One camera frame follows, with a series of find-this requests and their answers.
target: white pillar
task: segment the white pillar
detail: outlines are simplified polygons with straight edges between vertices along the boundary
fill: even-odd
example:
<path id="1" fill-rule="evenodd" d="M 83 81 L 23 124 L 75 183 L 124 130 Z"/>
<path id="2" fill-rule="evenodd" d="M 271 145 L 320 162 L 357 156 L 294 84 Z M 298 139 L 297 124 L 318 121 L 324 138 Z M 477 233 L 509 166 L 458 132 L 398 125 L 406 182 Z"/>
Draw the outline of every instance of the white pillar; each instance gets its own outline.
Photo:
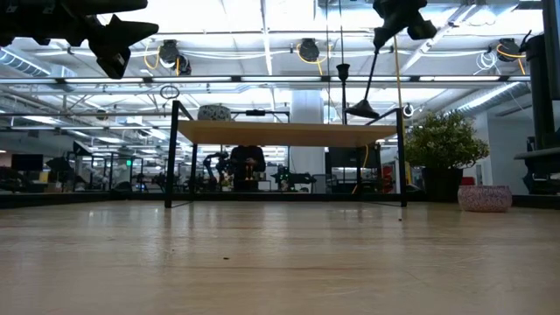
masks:
<path id="1" fill-rule="evenodd" d="M 296 90 L 291 95 L 292 123 L 323 123 L 324 103 L 320 90 Z M 291 147 L 290 170 L 311 175 L 325 174 L 325 148 Z"/>

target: desk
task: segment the desk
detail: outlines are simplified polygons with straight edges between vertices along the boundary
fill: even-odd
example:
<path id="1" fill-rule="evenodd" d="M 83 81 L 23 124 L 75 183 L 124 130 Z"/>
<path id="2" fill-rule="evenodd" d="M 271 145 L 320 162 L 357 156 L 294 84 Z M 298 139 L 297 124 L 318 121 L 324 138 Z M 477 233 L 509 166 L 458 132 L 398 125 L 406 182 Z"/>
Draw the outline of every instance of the desk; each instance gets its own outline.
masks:
<path id="1" fill-rule="evenodd" d="M 179 110 L 183 111 L 190 120 L 179 120 Z M 372 123 L 382 118 L 395 114 L 396 126 L 375 126 Z M 192 165 L 190 194 L 195 194 L 194 180 L 196 178 L 196 160 L 199 144 L 232 144 L 232 145 L 286 145 L 306 147 L 340 147 L 356 148 L 359 150 L 367 144 L 397 134 L 399 148 L 399 169 L 401 206 L 406 207 L 406 178 L 404 170 L 404 134 L 403 111 L 395 108 L 365 126 L 335 125 L 335 124 L 310 124 L 310 123 L 274 123 L 274 122 L 221 122 L 221 121 L 195 121 L 180 103 L 174 101 L 171 109 L 171 136 L 170 136 L 170 167 L 167 171 L 167 180 L 173 176 L 175 151 L 177 149 L 177 134 L 180 132 L 192 142 Z M 361 161 L 356 161 L 357 169 L 357 195 L 361 195 Z M 167 192 L 165 207 L 172 207 L 172 192 Z"/>

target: pink planter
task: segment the pink planter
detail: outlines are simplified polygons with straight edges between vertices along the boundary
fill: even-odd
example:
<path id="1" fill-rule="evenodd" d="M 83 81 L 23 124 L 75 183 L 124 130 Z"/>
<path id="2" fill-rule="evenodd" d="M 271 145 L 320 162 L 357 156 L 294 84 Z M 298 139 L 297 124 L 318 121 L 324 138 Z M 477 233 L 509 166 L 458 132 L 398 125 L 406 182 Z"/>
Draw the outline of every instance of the pink planter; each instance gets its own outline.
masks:
<path id="1" fill-rule="evenodd" d="M 463 211 L 504 213 L 511 207 L 508 186 L 461 186 L 458 204 Z"/>

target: potted plant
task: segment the potted plant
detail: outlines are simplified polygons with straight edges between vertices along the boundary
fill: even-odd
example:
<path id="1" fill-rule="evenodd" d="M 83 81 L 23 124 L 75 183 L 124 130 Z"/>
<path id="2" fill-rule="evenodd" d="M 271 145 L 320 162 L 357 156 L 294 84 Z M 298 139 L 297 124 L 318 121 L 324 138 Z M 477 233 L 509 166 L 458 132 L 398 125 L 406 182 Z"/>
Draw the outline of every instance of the potted plant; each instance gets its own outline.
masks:
<path id="1" fill-rule="evenodd" d="M 411 166 L 420 166 L 430 201 L 457 201 L 463 167 L 473 167 L 488 156 L 488 144 L 474 136 L 475 129 L 457 111 L 428 114 L 422 126 L 407 134 L 404 147 Z"/>

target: shelf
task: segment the shelf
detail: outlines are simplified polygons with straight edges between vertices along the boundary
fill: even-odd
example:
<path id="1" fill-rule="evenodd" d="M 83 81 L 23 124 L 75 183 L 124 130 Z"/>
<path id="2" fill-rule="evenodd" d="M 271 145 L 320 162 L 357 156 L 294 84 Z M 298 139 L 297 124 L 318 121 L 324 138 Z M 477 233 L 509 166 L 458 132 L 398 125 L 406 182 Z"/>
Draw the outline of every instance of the shelf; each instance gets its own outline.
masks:
<path id="1" fill-rule="evenodd" d="M 312 123 L 179 121 L 178 131 L 194 144 L 356 148 L 396 134 L 396 127 Z"/>

